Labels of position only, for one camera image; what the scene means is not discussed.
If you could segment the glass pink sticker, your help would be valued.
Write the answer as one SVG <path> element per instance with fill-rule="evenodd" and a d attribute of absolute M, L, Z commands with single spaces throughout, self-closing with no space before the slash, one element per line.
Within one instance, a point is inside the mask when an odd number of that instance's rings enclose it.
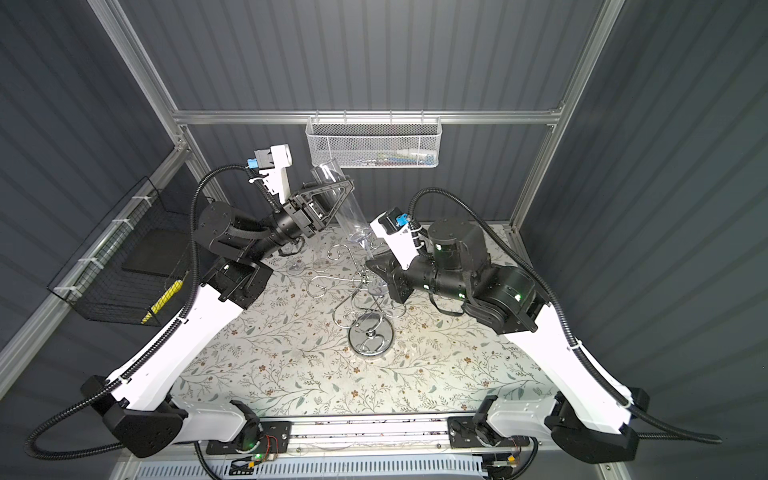
<path fill-rule="evenodd" d="M 343 172 L 334 159 L 315 165 L 312 169 L 312 175 L 319 184 L 333 184 L 350 180 L 350 177 Z M 372 230 L 353 192 L 347 194 L 336 212 L 335 219 L 348 242 L 356 244 L 362 249 L 370 250 L 372 248 Z"/>

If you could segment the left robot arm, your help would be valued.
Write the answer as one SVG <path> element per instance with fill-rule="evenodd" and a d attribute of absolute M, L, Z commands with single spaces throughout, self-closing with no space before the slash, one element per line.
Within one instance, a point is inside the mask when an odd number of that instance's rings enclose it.
<path fill-rule="evenodd" d="M 130 361 L 83 385 L 86 395 L 115 386 L 94 408 L 119 447 L 146 458 L 178 443 L 218 441 L 245 451 L 257 445 L 259 417 L 243 402 L 182 401 L 170 391 L 208 343 L 265 291 L 273 270 L 264 259 L 324 230 L 353 190 L 350 179 L 312 185 L 261 220 L 226 202 L 205 208 L 193 240 L 218 259 L 205 275 L 194 277 L 192 305 Z"/>

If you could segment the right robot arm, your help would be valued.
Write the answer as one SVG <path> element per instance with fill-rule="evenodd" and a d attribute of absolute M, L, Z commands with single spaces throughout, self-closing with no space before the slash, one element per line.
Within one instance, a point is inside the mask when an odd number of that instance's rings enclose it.
<path fill-rule="evenodd" d="M 630 412 L 579 362 L 580 348 L 566 340 L 550 294 L 520 266 L 492 262 L 480 226 L 443 219 L 423 227 L 394 208 L 370 227 L 388 250 L 366 265 L 392 300 L 403 304 L 421 290 L 460 301 L 462 313 L 521 349 L 555 385 L 535 401 L 487 396 L 473 417 L 482 444 L 529 437 L 589 464 L 635 459 L 640 436 Z"/>

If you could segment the chrome wine glass rack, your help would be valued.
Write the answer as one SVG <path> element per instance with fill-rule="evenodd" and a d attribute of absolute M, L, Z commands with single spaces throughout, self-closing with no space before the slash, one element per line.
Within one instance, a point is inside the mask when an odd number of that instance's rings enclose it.
<path fill-rule="evenodd" d="M 330 309 L 331 320 L 347 337 L 350 349 L 360 357 L 372 359 L 387 353 L 395 343 L 394 321 L 404 317 L 407 308 L 392 300 L 388 287 L 364 265 L 348 243 L 330 246 L 320 260 L 321 266 L 342 266 L 347 277 L 312 274 L 306 283 L 309 297 L 320 300 L 333 294 L 340 299 Z"/>

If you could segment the items in white basket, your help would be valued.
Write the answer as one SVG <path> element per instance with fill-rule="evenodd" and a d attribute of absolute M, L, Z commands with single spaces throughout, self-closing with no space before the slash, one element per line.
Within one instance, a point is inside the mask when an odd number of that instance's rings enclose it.
<path fill-rule="evenodd" d="M 350 164 L 360 168 L 431 168 L 438 164 L 439 154 L 434 149 L 407 148 L 386 151 L 364 151 L 355 154 Z"/>

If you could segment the floral table mat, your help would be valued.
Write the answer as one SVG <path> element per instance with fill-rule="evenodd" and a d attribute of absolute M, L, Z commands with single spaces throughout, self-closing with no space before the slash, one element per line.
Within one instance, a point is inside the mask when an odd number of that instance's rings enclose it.
<path fill-rule="evenodd" d="M 175 382 L 187 401 L 246 402 L 265 417 L 469 411 L 489 395 L 536 400 L 553 383 L 522 350 L 460 314 L 458 302 L 415 292 L 394 321 L 395 343 L 366 359 L 332 323 L 333 294 L 309 297 L 318 271 L 341 277 L 342 266 L 321 266 L 337 228 L 310 239 L 294 257 L 272 257 L 262 296 L 222 330 Z M 354 252 L 363 256 L 355 245 Z"/>

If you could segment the black pad in basket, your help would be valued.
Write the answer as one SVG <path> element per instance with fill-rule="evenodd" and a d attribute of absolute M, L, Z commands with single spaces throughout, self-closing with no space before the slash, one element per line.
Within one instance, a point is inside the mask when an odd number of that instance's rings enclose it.
<path fill-rule="evenodd" d="M 181 274 L 190 266 L 189 240 L 188 233 L 150 230 L 129 253 L 121 265 L 122 270 L 163 278 Z"/>

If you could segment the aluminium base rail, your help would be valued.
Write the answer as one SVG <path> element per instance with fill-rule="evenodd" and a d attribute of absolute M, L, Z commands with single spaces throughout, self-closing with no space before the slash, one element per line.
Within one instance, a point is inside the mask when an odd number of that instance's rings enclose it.
<path fill-rule="evenodd" d="M 552 445 L 543 416 L 521 403 L 504 432 L 482 424 L 474 412 L 260 418 L 244 406 L 130 412 L 114 436 L 138 458 L 164 449 L 201 443 L 208 454 L 273 453 L 300 457 L 322 454 L 398 455 L 502 452 L 534 443 Z"/>

